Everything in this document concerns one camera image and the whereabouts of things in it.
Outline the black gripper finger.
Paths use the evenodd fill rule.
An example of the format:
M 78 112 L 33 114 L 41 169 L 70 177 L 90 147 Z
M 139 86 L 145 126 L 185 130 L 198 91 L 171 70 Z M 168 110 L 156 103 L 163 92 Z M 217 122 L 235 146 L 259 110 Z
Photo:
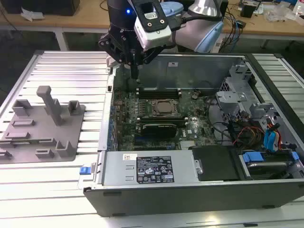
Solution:
M 122 32 L 117 36 L 108 32 L 99 40 L 99 46 L 119 64 L 128 65 L 131 71 L 131 78 L 135 78 L 134 58 L 131 52 L 127 35 Z
M 149 50 L 137 50 L 134 56 L 134 78 L 138 78 L 139 66 L 150 63 L 156 58 L 162 51 L 164 46 L 154 47 Z

